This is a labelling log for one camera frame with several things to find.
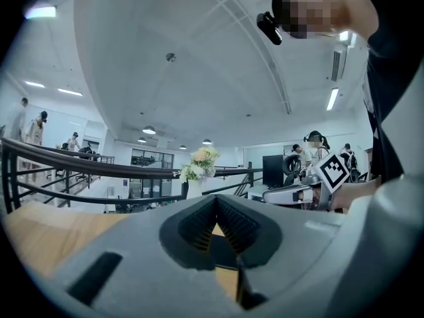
ceiling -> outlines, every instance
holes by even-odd
[[[158,135],[148,144],[166,138],[168,148],[195,148],[204,138],[217,146],[281,141],[263,129],[305,115],[340,117],[358,89],[362,57],[350,64],[349,80],[335,86],[329,79],[335,39],[283,34],[274,46],[257,29],[256,15],[270,10],[270,0],[47,1],[58,16],[25,25],[10,71],[48,87],[24,86],[31,95],[92,106],[120,140],[135,141],[152,125]],[[325,112],[332,87],[343,96]]]

black screen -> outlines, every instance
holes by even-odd
[[[277,156],[264,156],[262,157],[262,167],[264,173],[263,184],[268,186],[283,186],[284,172],[283,172],[284,155]]]

railing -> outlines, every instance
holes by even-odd
[[[11,140],[8,138],[2,138],[3,151],[2,151],[2,183],[3,183],[3,195],[5,199],[6,210],[8,213],[12,212],[13,209],[18,209],[21,206],[20,199],[30,193],[41,193],[50,196],[49,201],[55,197],[64,199],[70,206],[70,201],[80,201],[84,203],[97,203],[97,204],[127,204],[127,205],[148,205],[150,203],[162,202],[162,201],[178,201],[183,200],[187,197],[188,183],[182,184],[182,192],[180,195],[173,195],[169,197],[158,197],[158,198],[138,198],[138,199],[107,199],[107,198],[94,198],[74,195],[69,193],[69,189],[74,185],[69,185],[69,179],[74,177],[75,174],[71,174],[70,171],[78,174],[87,174],[94,176],[107,176],[112,178],[132,178],[132,179],[176,179],[178,176],[174,175],[175,169],[161,169],[161,168],[138,168],[134,166],[123,166],[115,164],[104,164],[99,161],[95,162],[88,160],[88,158],[100,158],[99,155],[84,154],[77,152],[70,152],[64,150],[57,150],[55,148],[41,148],[39,146],[33,146],[23,144],[21,142]],[[30,160],[31,162],[42,164],[45,166],[51,166],[49,168],[39,168],[35,170],[17,171],[18,157]],[[114,161],[113,157],[108,157],[105,161]],[[50,182],[41,187],[23,183],[19,181],[18,176],[31,174],[33,172],[43,172],[47,170],[65,170],[66,177],[61,178],[59,181],[65,180],[67,182],[66,188],[61,192],[51,191],[46,189],[48,186],[55,183]],[[248,181],[221,187],[219,189],[212,189],[203,194],[211,194],[234,187],[240,187],[243,185],[253,186],[253,183],[261,178],[254,179],[254,173],[261,172],[262,169],[253,169],[252,164],[249,163],[248,169],[231,169],[231,170],[217,170],[215,177],[223,176],[235,176],[241,174],[248,174]],[[28,189],[27,192],[19,193],[19,187]]]

